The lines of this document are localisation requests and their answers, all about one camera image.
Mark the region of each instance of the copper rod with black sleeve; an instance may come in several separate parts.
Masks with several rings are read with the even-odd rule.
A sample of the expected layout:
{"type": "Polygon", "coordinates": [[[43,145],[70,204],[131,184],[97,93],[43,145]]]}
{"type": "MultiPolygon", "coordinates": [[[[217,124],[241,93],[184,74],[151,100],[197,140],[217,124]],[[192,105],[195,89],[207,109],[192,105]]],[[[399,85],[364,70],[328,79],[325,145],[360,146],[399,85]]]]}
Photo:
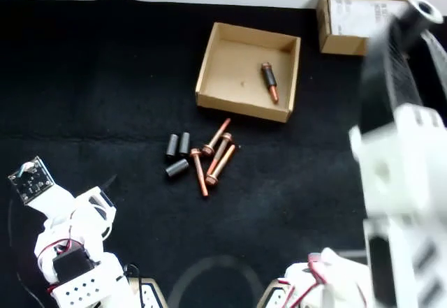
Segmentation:
{"type": "Polygon", "coordinates": [[[273,71],[272,71],[272,65],[270,62],[264,62],[261,65],[261,72],[264,77],[265,85],[268,88],[268,91],[270,92],[270,96],[272,97],[272,101],[274,104],[278,104],[278,92],[277,92],[277,81],[274,78],[273,71]]]}

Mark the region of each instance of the copper bolt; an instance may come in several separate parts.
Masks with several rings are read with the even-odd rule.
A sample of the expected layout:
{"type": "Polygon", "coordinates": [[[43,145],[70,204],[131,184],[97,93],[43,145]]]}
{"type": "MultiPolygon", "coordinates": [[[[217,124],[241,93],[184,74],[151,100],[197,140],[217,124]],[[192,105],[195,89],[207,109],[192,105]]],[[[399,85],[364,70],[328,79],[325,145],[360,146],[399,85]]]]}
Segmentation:
{"type": "Polygon", "coordinates": [[[217,141],[221,137],[222,133],[224,133],[226,127],[230,124],[230,122],[231,122],[231,118],[227,118],[225,120],[225,122],[221,125],[219,130],[217,130],[217,132],[214,134],[211,141],[208,144],[203,145],[202,153],[205,156],[212,156],[214,154],[214,146],[216,145],[217,141]]]}
{"type": "Polygon", "coordinates": [[[196,165],[197,178],[200,188],[202,189],[202,195],[204,197],[208,196],[207,186],[205,185],[205,178],[203,177],[202,165],[200,164],[200,150],[199,149],[191,149],[191,157],[194,159],[194,163],[196,165]]]}
{"type": "Polygon", "coordinates": [[[277,92],[277,81],[274,78],[272,65],[269,62],[265,62],[261,65],[261,71],[263,73],[265,84],[267,85],[270,96],[272,97],[273,103],[278,103],[278,92],[277,92]]]}
{"type": "Polygon", "coordinates": [[[213,173],[207,174],[207,178],[205,180],[207,182],[207,184],[209,184],[210,186],[214,186],[215,184],[217,184],[217,182],[218,182],[217,177],[219,176],[220,172],[224,169],[226,163],[228,162],[230,157],[233,155],[235,149],[236,149],[236,145],[234,145],[234,144],[232,144],[227,149],[227,151],[223,155],[222,159],[220,160],[220,162],[217,164],[216,168],[214,169],[213,173]]]}
{"type": "Polygon", "coordinates": [[[219,148],[217,149],[214,158],[212,159],[211,165],[209,166],[207,171],[207,175],[212,173],[219,160],[221,160],[222,154],[224,154],[224,151],[226,149],[226,145],[228,145],[228,143],[231,142],[232,140],[233,138],[231,137],[231,133],[225,132],[222,135],[222,142],[219,145],[219,148]]]}

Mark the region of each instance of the copper screw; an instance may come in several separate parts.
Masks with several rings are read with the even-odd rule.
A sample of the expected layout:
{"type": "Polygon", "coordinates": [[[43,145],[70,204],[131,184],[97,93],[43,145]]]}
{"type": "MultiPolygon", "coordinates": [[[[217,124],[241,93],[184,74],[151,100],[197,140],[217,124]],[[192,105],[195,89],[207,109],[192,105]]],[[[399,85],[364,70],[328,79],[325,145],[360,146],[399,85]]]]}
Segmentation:
{"type": "Polygon", "coordinates": [[[217,141],[221,137],[222,133],[225,131],[226,127],[230,124],[230,122],[231,118],[227,118],[225,122],[221,125],[219,130],[217,130],[217,132],[214,134],[211,141],[208,144],[203,145],[202,153],[205,156],[212,156],[214,154],[214,146],[216,145],[217,141]]]}
{"type": "Polygon", "coordinates": [[[200,164],[200,150],[199,149],[191,149],[191,157],[194,159],[194,163],[196,165],[197,178],[200,188],[202,189],[202,195],[204,197],[208,196],[207,186],[205,185],[205,178],[203,177],[202,165],[200,164]]]}
{"type": "Polygon", "coordinates": [[[225,132],[222,135],[222,142],[219,145],[219,148],[216,151],[216,154],[214,155],[214,158],[212,159],[211,165],[208,168],[207,174],[211,174],[214,168],[216,167],[219,160],[221,160],[222,154],[224,154],[224,151],[226,149],[226,145],[228,145],[229,142],[231,142],[233,138],[231,137],[231,133],[225,132]]]}
{"type": "Polygon", "coordinates": [[[226,163],[228,162],[228,160],[234,153],[235,149],[236,149],[236,145],[234,145],[234,144],[232,144],[227,149],[227,151],[223,155],[222,159],[217,164],[216,169],[214,169],[213,173],[207,174],[207,178],[205,180],[207,182],[207,184],[209,184],[210,186],[214,186],[217,184],[217,182],[218,182],[217,177],[219,176],[220,172],[224,169],[226,163]]]}

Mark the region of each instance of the red wire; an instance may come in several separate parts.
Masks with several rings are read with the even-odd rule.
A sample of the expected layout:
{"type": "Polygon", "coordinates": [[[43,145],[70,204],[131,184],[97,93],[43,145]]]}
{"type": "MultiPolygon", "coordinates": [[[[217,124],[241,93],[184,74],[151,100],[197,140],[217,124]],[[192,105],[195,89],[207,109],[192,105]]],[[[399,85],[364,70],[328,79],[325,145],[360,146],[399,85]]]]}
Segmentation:
{"type": "Polygon", "coordinates": [[[50,287],[47,288],[47,293],[51,294],[51,292],[53,292],[53,290],[58,287],[58,285],[51,285],[50,287]]]}
{"type": "Polygon", "coordinates": [[[49,249],[49,248],[51,248],[51,247],[55,247],[56,245],[58,245],[58,244],[60,244],[60,243],[62,243],[62,242],[65,242],[65,241],[67,241],[67,245],[66,245],[66,247],[68,247],[68,248],[71,247],[71,242],[78,243],[79,245],[82,246],[82,244],[79,243],[77,240],[72,240],[71,238],[63,238],[63,239],[61,239],[61,240],[57,240],[56,242],[53,242],[53,243],[47,245],[46,247],[44,247],[44,248],[42,249],[42,251],[39,253],[39,255],[37,256],[37,260],[39,260],[39,258],[42,256],[42,253],[45,252],[47,249],[49,249]]]}
{"type": "Polygon", "coordinates": [[[284,301],[284,305],[281,308],[286,308],[287,307],[287,302],[292,297],[292,294],[293,294],[294,290],[295,290],[295,287],[292,286],[291,289],[288,291],[288,295],[287,295],[286,301],[284,301]]]}
{"type": "Polygon", "coordinates": [[[315,277],[315,280],[321,282],[322,284],[326,284],[327,283],[326,279],[320,273],[318,273],[314,267],[314,263],[319,261],[320,261],[319,258],[315,258],[311,254],[308,255],[307,257],[307,265],[309,266],[312,275],[315,277]]]}
{"type": "Polygon", "coordinates": [[[298,305],[301,303],[301,301],[303,301],[303,299],[306,297],[307,294],[309,294],[309,292],[314,289],[315,287],[317,287],[318,285],[320,285],[319,283],[315,283],[313,285],[311,285],[292,305],[291,308],[294,307],[298,307],[298,305]]]}

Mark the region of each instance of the screw hole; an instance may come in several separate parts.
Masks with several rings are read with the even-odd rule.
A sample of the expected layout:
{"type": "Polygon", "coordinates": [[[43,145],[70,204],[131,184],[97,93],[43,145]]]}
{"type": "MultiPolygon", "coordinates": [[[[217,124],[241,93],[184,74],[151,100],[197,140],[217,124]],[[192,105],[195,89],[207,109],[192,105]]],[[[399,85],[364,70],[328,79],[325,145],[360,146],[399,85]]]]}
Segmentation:
{"type": "Polygon", "coordinates": [[[424,13],[431,15],[433,13],[432,7],[426,4],[425,2],[419,2],[419,9],[421,9],[424,13]]]}

